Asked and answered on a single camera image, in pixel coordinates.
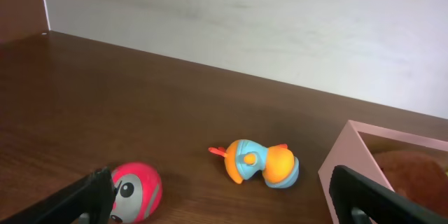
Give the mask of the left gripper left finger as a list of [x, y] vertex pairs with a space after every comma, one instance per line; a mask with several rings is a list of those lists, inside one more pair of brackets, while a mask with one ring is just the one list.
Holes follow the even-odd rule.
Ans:
[[117, 190], [104, 167], [1, 221], [8, 223], [72, 223], [82, 214], [88, 223], [107, 223]]

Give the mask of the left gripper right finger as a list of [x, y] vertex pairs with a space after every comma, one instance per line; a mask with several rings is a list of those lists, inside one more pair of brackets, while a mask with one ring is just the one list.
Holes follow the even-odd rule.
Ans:
[[344, 165], [332, 171], [329, 194], [341, 224], [447, 224], [447, 219]]

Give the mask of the brown plush bear toy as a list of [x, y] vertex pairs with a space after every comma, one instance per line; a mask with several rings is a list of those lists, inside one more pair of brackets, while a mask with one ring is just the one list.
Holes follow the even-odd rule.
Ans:
[[396, 193], [447, 217], [447, 175], [434, 157], [395, 150], [374, 159]]

